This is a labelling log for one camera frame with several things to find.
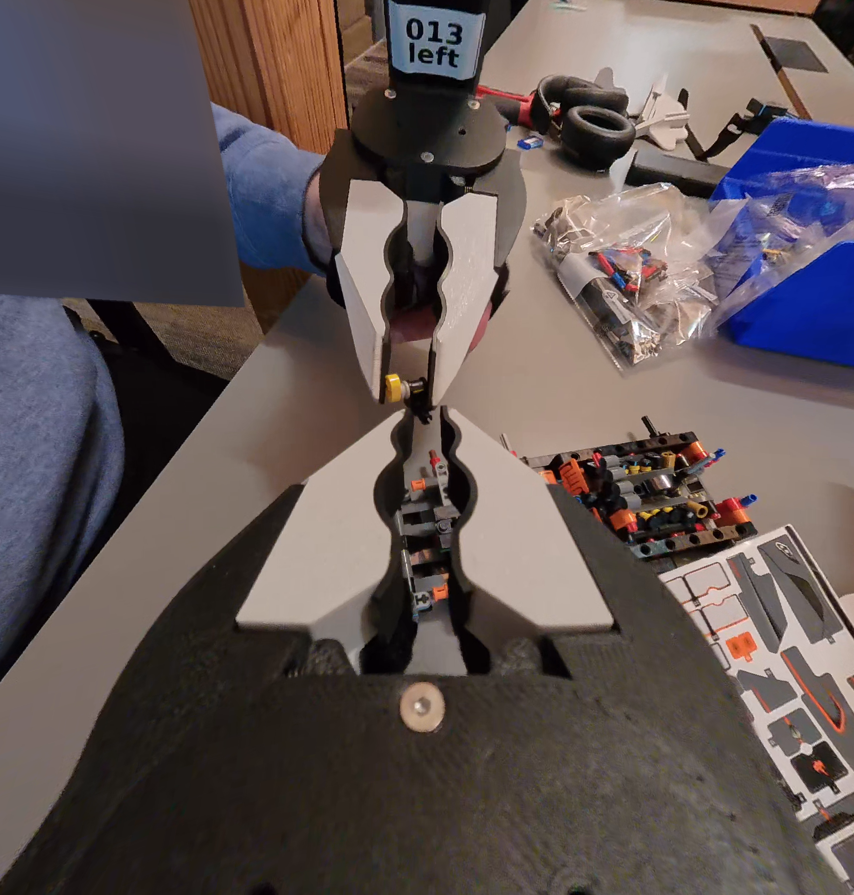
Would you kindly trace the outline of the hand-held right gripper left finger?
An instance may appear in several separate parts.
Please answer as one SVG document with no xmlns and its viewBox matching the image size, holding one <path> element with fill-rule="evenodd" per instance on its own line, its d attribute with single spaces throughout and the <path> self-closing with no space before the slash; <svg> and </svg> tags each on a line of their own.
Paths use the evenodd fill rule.
<svg viewBox="0 0 854 895">
<path fill-rule="evenodd" d="M 312 473 L 235 615 L 242 630 L 332 640 L 356 656 L 410 641 L 398 513 L 410 414 L 399 410 Z"/>
</svg>

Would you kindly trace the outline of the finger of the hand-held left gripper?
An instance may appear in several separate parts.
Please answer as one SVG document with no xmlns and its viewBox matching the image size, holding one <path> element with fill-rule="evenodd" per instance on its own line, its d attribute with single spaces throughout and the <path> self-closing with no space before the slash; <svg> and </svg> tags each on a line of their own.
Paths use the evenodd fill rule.
<svg viewBox="0 0 854 895">
<path fill-rule="evenodd" d="M 403 201 L 387 186 L 350 181 L 335 268 L 355 358 L 371 397 L 379 404 L 384 401 L 388 345 L 384 300 L 393 280 L 388 247 L 403 221 Z"/>
<path fill-rule="evenodd" d="M 498 281 L 495 237 L 498 200 L 467 192 L 440 210 L 437 231 L 447 261 L 437 281 L 441 314 L 433 331 L 430 402 L 439 406 L 466 360 Z"/>
</svg>

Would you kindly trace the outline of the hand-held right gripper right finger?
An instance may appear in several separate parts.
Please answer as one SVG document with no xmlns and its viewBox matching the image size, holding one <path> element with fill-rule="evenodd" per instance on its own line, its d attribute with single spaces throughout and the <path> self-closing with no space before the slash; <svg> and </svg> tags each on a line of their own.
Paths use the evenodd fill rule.
<svg viewBox="0 0 854 895">
<path fill-rule="evenodd" d="M 453 530 L 448 612 L 490 655 L 512 640 L 606 634 L 612 611 L 551 486 L 456 409 L 440 410 Z"/>
</svg>

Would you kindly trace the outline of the yellow and black lego axle piece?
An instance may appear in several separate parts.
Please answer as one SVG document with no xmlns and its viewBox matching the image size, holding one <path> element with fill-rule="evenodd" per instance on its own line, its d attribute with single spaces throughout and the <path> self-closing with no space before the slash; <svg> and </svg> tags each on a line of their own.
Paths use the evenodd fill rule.
<svg viewBox="0 0 854 895">
<path fill-rule="evenodd" d="M 428 378 L 420 376 L 403 379 L 396 373 L 384 377 L 384 401 L 388 404 L 402 404 L 421 424 L 432 421 L 430 385 Z"/>
</svg>

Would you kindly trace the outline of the black lego vehicle chassis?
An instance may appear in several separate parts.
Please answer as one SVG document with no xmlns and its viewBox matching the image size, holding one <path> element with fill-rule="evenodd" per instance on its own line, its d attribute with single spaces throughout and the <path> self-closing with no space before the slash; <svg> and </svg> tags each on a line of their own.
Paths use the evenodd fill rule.
<svg viewBox="0 0 854 895">
<path fill-rule="evenodd" d="M 501 446 L 545 484 L 561 486 L 658 572 L 686 564 L 756 535 L 749 494 L 716 500 L 702 475 L 723 458 L 691 432 L 656 431 L 647 418 L 643 439 L 526 457 L 506 437 Z M 403 581 L 418 622 L 448 599 L 450 540 L 460 510 L 448 496 L 448 464 L 438 424 L 415 425 L 409 482 L 396 523 L 402 539 Z"/>
</svg>

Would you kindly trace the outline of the person's left forearm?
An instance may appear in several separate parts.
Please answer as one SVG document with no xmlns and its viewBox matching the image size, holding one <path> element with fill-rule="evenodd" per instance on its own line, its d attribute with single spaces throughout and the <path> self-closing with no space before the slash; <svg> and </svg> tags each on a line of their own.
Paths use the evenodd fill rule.
<svg viewBox="0 0 854 895">
<path fill-rule="evenodd" d="M 303 237 L 304 200 L 323 156 L 210 103 L 238 259 L 260 271 L 322 275 Z"/>
</svg>

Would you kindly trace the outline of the clear bag of lego parts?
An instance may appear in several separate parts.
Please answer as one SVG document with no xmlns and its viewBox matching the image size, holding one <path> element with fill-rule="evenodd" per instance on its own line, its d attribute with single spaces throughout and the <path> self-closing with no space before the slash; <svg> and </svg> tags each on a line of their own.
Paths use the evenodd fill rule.
<svg viewBox="0 0 854 895">
<path fill-rule="evenodd" d="M 568 197 L 531 230 L 569 303 L 626 372 L 707 328 L 718 305 L 712 263 L 742 208 L 653 184 L 600 199 Z"/>
</svg>

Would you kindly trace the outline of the lego sticker sheet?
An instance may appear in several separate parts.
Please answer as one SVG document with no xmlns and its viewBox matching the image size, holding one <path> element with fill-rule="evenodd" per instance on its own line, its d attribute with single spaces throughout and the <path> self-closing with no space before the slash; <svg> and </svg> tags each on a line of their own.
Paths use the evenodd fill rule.
<svg viewBox="0 0 854 895">
<path fill-rule="evenodd" d="M 854 626 L 785 525 L 661 573 L 731 678 L 797 822 L 854 893 Z"/>
</svg>

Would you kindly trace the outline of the person's left hand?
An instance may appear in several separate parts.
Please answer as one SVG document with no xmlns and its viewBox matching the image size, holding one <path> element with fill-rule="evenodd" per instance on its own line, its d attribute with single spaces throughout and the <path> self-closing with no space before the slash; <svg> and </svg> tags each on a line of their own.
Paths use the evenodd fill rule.
<svg viewBox="0 0 854 895">
<path fill-rule="evenodd" d="M 326 272 L 331 262 L 331 242 L 322 213 L 319 192 L 320 170 L 307 185 L 303 210 L 303 237 L 316 267 Z M 436 317 L 428 306 L 393 311 L 388 318 L 392 343 L 407 343 L 432 338 Z"/>
</svg>

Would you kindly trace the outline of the black headphones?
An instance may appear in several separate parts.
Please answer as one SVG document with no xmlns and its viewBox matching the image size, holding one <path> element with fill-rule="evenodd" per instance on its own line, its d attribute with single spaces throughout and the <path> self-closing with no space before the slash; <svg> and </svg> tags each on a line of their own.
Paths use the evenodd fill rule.
<svg viewBox="0 0 854 895">
<path fill-rule="evenodd" d="M 549 76 L 531 99 L 531 122 L 536 133 L 551 137 L 559 148 L 589 172 L 606 172 L 635 140 L 627 116 L 629 98 L 614 84 L 612 68 L 600 68 L 592 81 Z"/>
</svg>

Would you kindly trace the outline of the wooden panel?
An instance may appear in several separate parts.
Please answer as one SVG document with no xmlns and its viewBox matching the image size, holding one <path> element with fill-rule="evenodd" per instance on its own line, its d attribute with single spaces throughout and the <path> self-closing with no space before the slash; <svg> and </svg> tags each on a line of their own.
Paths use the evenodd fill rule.
<svg viewBox="0 0 854 895">
<path fill-rule="evenodd" d="M 320 154 L 346 124 L 331 2 L 192 1 L 210 103 Z M 242 284 L 266 333 L 311 275 L 240 263 Z"/>
</svg>

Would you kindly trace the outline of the person's dark trousers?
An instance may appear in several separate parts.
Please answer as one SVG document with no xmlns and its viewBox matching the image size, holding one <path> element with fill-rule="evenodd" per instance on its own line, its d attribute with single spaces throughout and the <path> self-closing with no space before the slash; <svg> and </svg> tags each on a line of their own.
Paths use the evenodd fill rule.
<svg viewBox="0 0 854 895">
<path fill-rule="evenodd" d="M 125 459 L 114 503 L 81 573 L 228 386 L 225 378 L 176 362 L 131 303 L 95 300 L 90 307 L 112 335 L 90 333 L 114 387 Z"/>
</svg>

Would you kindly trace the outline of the black rectangular case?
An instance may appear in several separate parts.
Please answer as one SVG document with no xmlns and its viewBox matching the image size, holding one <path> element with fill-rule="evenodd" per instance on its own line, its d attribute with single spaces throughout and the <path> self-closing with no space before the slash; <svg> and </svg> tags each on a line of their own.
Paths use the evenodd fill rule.
<svg viewBox="0 0 854 895">
<path fill-rule="evenodd" d="M 623 184 L 630 187 L 667 184 L 683 195 L 709 200 L 730 171 L 692 157 L 673 156 L 643 144 L 631 158 Z"/>
</svg>

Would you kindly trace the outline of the white toy jet plane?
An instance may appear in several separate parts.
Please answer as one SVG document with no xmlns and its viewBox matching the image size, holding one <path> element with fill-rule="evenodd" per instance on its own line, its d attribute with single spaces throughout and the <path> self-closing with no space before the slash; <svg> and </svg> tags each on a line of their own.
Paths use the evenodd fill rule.
<svg viewBox="0 0 854 895">
<path fill-rule="evenodd" d="M 689 113 L 684 100 L 667 93 L 666 74 L 652 82 L 641 109 L 634 116 L 629 114 L 630 99 L 627 92 L 614 84 L 610 67 L 601 68 L 594 81 L 589 82 L 589 87 L 596 90 L 597 105 L 618 116 L 612 124 L 601 123 L 598 126 L 604 147 L 619 149 L 625 146 L 629 129 L 622 127 L 623 122 L 629 122 L 633 130 L 631 141 L 644 139 L 665 152 L 674 151 L 677 143 L 686 141 Z"/>
</svg>

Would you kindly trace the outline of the person's torso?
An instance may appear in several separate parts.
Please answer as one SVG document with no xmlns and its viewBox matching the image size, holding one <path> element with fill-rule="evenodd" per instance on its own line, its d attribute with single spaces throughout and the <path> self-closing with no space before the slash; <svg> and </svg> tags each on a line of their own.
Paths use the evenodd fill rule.
<svg viewBox="0 0 854 895">
<path fill-rule="evenodd" d="M 104 357 L 55 299 L 0 295 L 0 671 L 71 588 L 123 476 Z"/>
</svg>

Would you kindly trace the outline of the clear plastic bag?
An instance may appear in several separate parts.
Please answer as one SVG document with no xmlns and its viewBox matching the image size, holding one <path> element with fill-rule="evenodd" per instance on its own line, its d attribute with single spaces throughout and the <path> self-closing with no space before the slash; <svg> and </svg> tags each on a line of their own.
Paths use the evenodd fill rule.
<svg viewBox="0 0 854 895">
<path fill-rule="evenodd" d="M 839 245 L 854 243 L 854 163 L 766 173 L 737 186 L 714 211 L 736 214 L 708 251 L 716 306 L 709 335 Z"/>
</svg>

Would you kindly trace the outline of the blue plastic bin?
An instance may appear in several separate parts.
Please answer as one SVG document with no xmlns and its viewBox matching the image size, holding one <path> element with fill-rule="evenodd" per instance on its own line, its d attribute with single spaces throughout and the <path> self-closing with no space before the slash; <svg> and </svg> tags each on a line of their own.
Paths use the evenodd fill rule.
<svg viewBox="0 0 854 895">
<path fill-rule="evenodd" d="M 735 162 L 712 195 L 771 172 L 854 163 L 854 128 L 779 118 Z M 839 245 L 809 273 L 767 292 L 720 330 L 744 347 L 854 367 L 854 243 Z"/>
</svg>

